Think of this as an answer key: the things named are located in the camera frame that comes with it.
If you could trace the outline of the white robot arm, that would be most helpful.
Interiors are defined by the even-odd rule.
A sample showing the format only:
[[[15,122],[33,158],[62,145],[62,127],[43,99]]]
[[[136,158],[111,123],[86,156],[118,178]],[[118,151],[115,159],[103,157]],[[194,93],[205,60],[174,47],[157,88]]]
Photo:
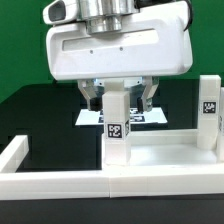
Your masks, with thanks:
[[[158,79],[193,63],[190,0],[54,0],[43,20],[50,73],[76,80],[90,110],[102,108],[98,86],[123,79],[143,87],[137,108],[149,111]]]

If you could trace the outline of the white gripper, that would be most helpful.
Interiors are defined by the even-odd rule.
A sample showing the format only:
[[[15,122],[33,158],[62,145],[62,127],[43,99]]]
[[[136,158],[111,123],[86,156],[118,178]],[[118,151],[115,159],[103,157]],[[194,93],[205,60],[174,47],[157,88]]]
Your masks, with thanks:
[[[152,110],[159,78],[193,63],[188,28],[192,5],[172,1],[136,7],[133,1],[54,1],[45,7],[46,49],[57,80],[79,80],[89,111],[100,111],[97,78],[142,78],[139,112]]]

